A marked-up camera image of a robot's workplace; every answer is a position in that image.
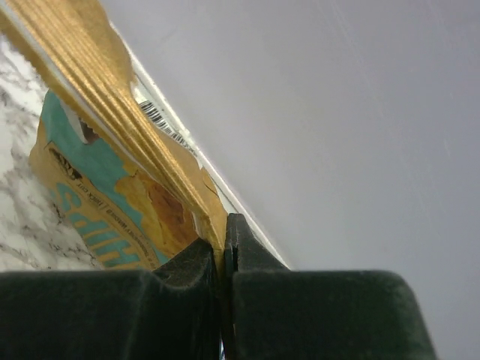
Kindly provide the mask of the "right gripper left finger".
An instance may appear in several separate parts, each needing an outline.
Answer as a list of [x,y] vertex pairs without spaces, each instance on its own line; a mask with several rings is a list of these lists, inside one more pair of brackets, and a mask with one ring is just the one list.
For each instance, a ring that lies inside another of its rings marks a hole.
[[212,248],[155,271],[1,274],[3,359],[218,359]]

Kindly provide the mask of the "gold chips bag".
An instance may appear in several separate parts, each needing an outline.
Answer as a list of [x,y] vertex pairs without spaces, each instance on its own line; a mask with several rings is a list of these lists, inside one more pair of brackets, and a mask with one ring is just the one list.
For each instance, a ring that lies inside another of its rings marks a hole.
[[193,154],[134,97],[98,1],[3,1],[1,30],[46,83],[32,169],[104,267],[153,270],[197,239],[217,266],[227,213]]

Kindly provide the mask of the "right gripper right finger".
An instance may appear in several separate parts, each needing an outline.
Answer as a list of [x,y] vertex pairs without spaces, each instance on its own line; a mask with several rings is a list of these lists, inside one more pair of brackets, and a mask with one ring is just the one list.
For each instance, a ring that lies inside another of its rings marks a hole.
[[380,270],[293,271],[242,214],[226,225],[229,359],[435,359],[416,296]]

